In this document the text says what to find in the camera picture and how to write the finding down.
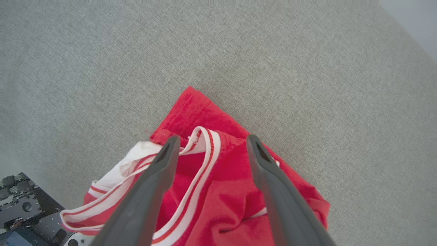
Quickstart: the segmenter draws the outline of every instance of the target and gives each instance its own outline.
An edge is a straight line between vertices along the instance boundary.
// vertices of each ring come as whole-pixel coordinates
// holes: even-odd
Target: red t-shirt
[[[139,142],[101,180],[93,181],[82,207],[61,212],[64,227],[97,234],[174,135],[184,148],[173,185],[163,197],[152,245],[274,245],[264,198],[250,173],[249,133],[192,87],[182,93],[150,142]],[[267,150],[327,227],[329,203]]]

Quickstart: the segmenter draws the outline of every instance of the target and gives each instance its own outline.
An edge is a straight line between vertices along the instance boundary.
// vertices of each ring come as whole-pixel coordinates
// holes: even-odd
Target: red stripe
[[[139,162],[137,163],[137,166],[135,167],[134,170],[136,171],[137,169],[139,169],[147,159],[149,159],[149,158],[151,158],[151,157],[155,157],[155,156],[157,156],[157,155],[158,155],[158,154],[152,154],[152,155],[148,155],[148,156],[142,158],[141,160],[139,160]]]
[[[99,204],[101,204],[102,202],[104,202],[112,193],[114,193],[114,191],[116,191],[117,189],[114,189],[114,190],[112,190],[106,197],[104,197],[101,201],[99,201],[98,203],[96,203],[96,204],[93,204],[92,206],[90,206],[90,207],[87,207],[87,208],[85,208],[85,209],[83,209],[83,210],[81,210],[81,211],[77,211],[77,212],[74,212],[74,213],[64,213],[64,215],[76,215],[76,214],[80,214],[80,213],[83,213],[83,212],[86,212],[86,211],[88,211],[89,209],[91,209],[91,208],[93,208],[93,207],[95,207],[95,206],[97,206],[97,205],[99,205]]]
[[[97,191],[97,192],[99,192],[99,193],[103,193],[103,194],[106,194],[107,193],[107,191],[104,191],[104,190],[100,190],[100,189],[98,189],[98,188],[96,188],[96,187],[94,187],[92,184],[91,184],[91,187],[90,187],[92,190],[94,190],[94,191]]]
[[[199,179],[196,181],[196,184],[194,185],[194,188],[191,190],[190,196],[188,197],[188,200],[187,200],[187,202],[185,203],[185,207],[184,207],[184,209],[182,210],[182,213],[180,214],[180,216],[177,218],[176,222],[175,222],[175,223],[171,226],[171,228],[170,228],[168,231],[166,231],[162,236],[160,236],[160,237],[157,238],[157,239],[154,239],[154,240],[152,241],[152,243],[158,243],[158,242],[163,241],[163,240],[164,240],[165,238],[167,238],[167,237],[168,237],[168,236],[169,236],[169,235],[170,235],[170,234],[171,234],[171,233],[176,229],[176,227],[179,225],[180,221],[182,220],[182,217],[183,217],[184,214],[187,212],[188,205],[190,204],[191,197],[192,197],[192,195],[193,195],[194,190],[195,190],[196,187],[197,187],[197,184],[199,183],[200,179],[202,178],[203,174],[205,173],[206,169],[208,168],[209,164],[211,163],[212,155],[214,154],[214,142],[212,141],[212,135],[211,135],[211,132],[210,132],[208,129],[206,129],[206,131],[208,132],[209,140],[210,140],[210,142],[211,142],[211,153],[210,153],[210,155],[209,155],[208,163],[206,164],[205,169],[203,169],[202,174],[200,175]]]

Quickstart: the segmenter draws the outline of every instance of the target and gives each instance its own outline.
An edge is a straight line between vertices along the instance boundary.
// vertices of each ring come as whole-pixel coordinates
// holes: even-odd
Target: gray floor
[[[339,245],[435,244],[437,65],[378,5],[1,9],[2,176],[79,206],[192,85],[319,189]]]

